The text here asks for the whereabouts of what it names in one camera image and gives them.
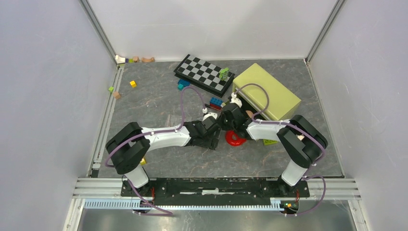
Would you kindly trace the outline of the clear plastic wrapper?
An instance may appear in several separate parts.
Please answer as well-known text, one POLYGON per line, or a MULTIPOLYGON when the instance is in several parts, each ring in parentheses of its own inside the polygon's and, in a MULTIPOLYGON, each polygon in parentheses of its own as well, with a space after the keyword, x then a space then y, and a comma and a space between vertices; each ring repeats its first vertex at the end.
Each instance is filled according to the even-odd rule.
POLYGON ((180 124, 183 124, 184 116, 182 115, 168 115, 166 119, 166 127, 179 127, 180 124))

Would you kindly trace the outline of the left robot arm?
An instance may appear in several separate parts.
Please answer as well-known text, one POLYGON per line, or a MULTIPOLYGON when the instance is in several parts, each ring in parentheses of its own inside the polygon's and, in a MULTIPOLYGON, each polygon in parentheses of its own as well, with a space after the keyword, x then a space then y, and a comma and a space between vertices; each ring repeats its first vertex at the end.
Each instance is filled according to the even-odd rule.
POLYGON ((111 167, 130 180, 134 192, 146 196, 151 191, 151 183, 140 162, 149 151, 172 146, 215 150, 220 131, 215 113, 169 128, 145 128, 131 122, 111 138, 105 148, 112 161, 111 167))

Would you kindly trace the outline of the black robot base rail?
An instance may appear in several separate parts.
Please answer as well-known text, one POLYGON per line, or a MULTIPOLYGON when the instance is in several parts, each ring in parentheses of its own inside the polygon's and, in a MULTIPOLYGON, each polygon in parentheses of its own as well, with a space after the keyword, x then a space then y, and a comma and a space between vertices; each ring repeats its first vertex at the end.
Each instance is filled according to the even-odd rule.
POLYGON ((156 178, 138 189, 155 205, 269 205, 271 198, 307 198, 302 180, 287 186, 279 178, 156 178))

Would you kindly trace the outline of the green drawer cabinet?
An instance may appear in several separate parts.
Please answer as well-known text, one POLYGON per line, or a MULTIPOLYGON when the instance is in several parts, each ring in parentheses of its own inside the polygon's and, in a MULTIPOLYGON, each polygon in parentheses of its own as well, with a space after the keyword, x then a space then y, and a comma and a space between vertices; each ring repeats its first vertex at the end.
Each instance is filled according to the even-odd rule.
POLYGON ((248 103, 255 112, 268 108, 259 114, 265 120, 286 120, 293 117, 301 100, 257 63, 251 65, 234 78, 232 91, 248 83, 261 86, 247 86, 238 94, 243 103, 248 103))

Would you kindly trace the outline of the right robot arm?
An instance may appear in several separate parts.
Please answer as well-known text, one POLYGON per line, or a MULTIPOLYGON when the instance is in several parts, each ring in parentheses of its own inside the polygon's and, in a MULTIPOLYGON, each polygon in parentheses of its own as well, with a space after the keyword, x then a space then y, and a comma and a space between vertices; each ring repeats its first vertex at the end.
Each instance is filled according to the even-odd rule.
POLYGON ((217 119, 223 130, 232 130, 242 139, 280 142, 290 162, 280 175, 278 191, 291 196, 309 168, 325 154, 327 139, 302 115, 291 119, 270 121, 250 118, 236 103, 224 106, 217 119))

